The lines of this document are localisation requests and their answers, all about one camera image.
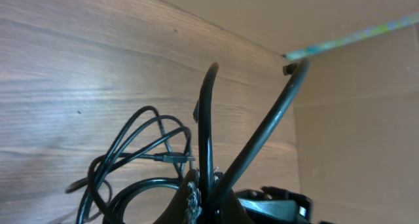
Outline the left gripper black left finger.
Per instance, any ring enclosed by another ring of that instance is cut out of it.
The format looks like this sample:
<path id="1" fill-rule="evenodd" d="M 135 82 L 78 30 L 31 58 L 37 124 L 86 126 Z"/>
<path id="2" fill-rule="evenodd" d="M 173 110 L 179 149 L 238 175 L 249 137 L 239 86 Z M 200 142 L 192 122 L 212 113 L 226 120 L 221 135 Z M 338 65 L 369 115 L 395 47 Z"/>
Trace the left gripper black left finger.
<path id="1" fill-rule="evenodd" d="M 199 171 L 192 169 L 181 182 L 155 224 L 197 224 L 200 216 Z"/>

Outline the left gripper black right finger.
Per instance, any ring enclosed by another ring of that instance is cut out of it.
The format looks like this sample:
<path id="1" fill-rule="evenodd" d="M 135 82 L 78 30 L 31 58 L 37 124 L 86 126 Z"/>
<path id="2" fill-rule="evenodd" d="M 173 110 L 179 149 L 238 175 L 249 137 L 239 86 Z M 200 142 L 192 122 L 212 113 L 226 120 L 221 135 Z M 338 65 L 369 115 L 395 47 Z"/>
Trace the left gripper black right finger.
<path id="1" fill-rule="evenodd" d="M 217 186 L 223 177 L 223 173 L 214 174 L 214 184 L 212 188 L 212 206 L 215 209 L 212 223 L 215 224 L 255 224 L 246 214 L 245 209 L 236 198 L 233 190 L 230 189 L 220 199 L 218 197 Z"/>

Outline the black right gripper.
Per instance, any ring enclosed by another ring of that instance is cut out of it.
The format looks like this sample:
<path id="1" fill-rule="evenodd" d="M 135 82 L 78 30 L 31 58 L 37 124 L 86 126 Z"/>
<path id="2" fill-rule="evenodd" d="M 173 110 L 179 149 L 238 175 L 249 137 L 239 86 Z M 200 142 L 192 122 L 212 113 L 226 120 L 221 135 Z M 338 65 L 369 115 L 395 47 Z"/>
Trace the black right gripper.
<path id="1" fill-rule="evenodd" d="M 313 224 L 312 200 L 305 195 L 273 186 L 235 195 L 254 223 Z"/>

